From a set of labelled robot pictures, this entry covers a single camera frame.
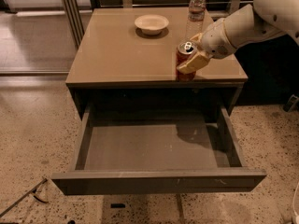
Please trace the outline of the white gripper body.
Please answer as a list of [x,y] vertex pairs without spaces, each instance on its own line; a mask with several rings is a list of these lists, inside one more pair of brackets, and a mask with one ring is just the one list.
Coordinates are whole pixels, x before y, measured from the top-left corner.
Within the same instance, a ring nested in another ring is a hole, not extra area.
[[214,59],[223,59],[236,52],[225,29],[225,18],[208,25],[200,38],[200,45]]

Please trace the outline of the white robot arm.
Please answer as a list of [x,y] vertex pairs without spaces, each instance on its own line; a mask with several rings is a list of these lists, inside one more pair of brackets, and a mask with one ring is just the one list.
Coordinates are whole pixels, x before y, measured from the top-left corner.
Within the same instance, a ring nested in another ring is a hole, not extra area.
[[290,36],[299,44],[299,0],[253,0],[231,15],[209,24],[192,37],[198,50],[178,65],[182,74],[195,72],[212,59],[223,59],[250,43]]

